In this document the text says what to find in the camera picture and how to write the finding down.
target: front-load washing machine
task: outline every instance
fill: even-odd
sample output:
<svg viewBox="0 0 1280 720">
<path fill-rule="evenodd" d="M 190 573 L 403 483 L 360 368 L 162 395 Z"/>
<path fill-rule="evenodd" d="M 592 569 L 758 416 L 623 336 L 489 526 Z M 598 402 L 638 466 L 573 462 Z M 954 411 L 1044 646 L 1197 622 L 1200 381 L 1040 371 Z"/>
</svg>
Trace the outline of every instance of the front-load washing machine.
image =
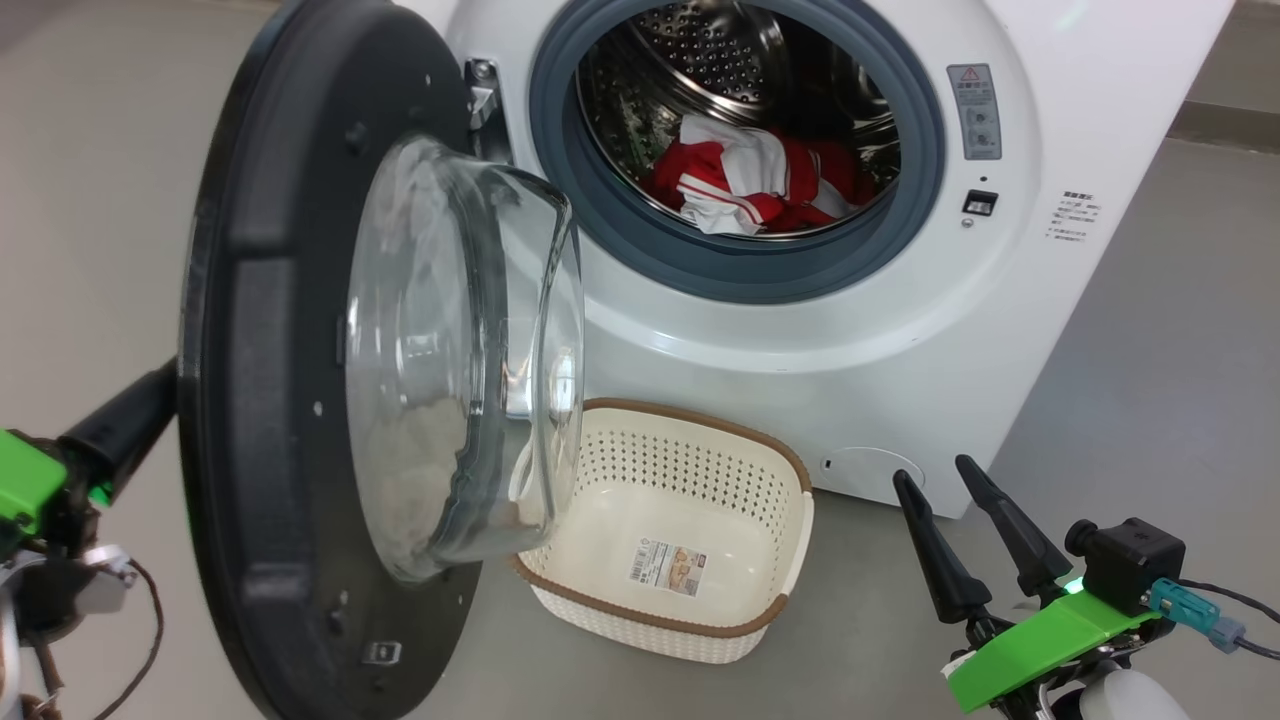
<svg viewBox="0 0 1280 720">
<path fill-rule="evenodd" d="M 589 396 L 758 428 L 818 487 L 879 502 L 906 468 L 947 516 L 969 503 L 952 459 L 1000 448 L 1231 6 L 404 4 L 460 65 L 483 60 L 500 151 L 573 202 Z M 887 149 L 864 158 L 891 177 L 855 217 L 704 236 L 645 193 L 673 114 L 822 124 L 814 86 L 851 88 L 846 114 Z"/>
<path fill-rule="evenodd" d="M 160 374 L 248 693 L 416 707 L 474 561 L 554 532 L 584 393 L 758 428 L 877 501 L 905 466 L 959 515 L 950 457 L 996 452 L 1229 5 L 287 4 L 209 145 Z M 140 105 L 177 104 L 155 77 Z M 646 179 L 690 113 L 844 142 L 870 193 L 701 234 Z"/>
</svg>

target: laundry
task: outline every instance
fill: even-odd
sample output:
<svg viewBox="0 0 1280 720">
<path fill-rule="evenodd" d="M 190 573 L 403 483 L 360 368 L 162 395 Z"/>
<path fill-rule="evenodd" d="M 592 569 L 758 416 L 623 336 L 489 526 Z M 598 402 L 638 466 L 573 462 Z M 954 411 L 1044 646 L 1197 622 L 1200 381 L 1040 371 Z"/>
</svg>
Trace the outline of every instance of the laundry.
<svg viewBox="0 0 1280 720">
<path fill-rule="evenodd" d="M 836 142 L 685 115 L 644 190 L 708 234 L 822 227 L 870 202 L 874 178 Z"/>
</svg>

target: white plastic basket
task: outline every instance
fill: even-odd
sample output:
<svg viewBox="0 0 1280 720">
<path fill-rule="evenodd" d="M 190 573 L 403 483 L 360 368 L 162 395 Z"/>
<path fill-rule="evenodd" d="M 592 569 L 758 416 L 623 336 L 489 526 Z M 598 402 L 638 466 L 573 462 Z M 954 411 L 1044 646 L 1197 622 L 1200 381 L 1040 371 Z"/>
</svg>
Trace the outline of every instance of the white plastic basket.
<svg viewBox="0 0 1280 720">
<path fill-rule="evenodd" d="M 781 442 L 686 410 L 602 398 L 582 415 L 568 512 L 550 543 L 513 564 L 543 606 L 579 628 L 732 662 L 786 605 L 812 527 L 808 474 Z"/>
</svg>

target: product label sticker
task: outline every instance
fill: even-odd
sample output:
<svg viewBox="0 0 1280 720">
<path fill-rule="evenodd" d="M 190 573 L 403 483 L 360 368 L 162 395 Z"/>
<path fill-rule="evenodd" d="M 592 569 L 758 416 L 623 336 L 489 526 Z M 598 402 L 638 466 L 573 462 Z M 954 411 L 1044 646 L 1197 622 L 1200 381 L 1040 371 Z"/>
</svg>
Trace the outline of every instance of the product label sticker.
<svg viewBox="0 0 1280 720">
<path fill-rule="evenodd" d="M 960 110 L 960 138 L 965 160 L 1000 160 L 1000 109 L 991 65 L 947 65 L 951 92 Z"/>
<path fill-rule="evenodd" d="M 1062 196 L 1053 204 L 1052 218 L 1044 228 L 1044 237 L 1051 240 L 1065 240 L 1068 242 L 1084 242 L 1094 229 L 1102 205 L 1093 199 L 1093 193 L 1062 191 Z"/>
<path fill-rule="evenodd" d="M 707 553 L 689 547 L 640 538 L 630 578 L 637 583 L 698 597 Z"/>
</svg>

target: washing machine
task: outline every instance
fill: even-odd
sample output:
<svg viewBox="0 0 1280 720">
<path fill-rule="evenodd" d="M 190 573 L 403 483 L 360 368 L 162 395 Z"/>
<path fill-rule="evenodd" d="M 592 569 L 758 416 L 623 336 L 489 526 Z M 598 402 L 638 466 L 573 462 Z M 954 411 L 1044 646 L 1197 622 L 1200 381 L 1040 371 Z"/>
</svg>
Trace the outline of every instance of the washing machine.
<svg viewBox="0 0 1280 720">
<path fill-rule="evenodd" d="M 957 518 L 969 496 L 954 457 L 995 457 L 1231 1 L 751 3 L 777 24 L 727 5 L 404 3 L 460 67 L 483 61 L 476 91 L 499 95 L 511 160 L 573 204 L 590 396 L 756 428 L 795 448 L 815 486 L 855 497 L 896 502 L 906 468 Z M 620 33 L 659 61 L 607 58 L 602 88 L 593 63 Z M 855 68 L 797 60 L 815 45 Z M 808 108 L 795 88 L 815 76 L 860 78 L 873 90 L 860 99 L 891 114 L 895 177 L 831 227 L 704 236 L 645 195 L 646 158 L 628 156 L 669 140 L 652 105 L 682 106 L 609 61 L 682 73 L 730 105 Z M 771 73 L 787 72 L 780 97 L 787 82 Z M 867 115 L 851 117 L 874 131 Z"/>
</svg>

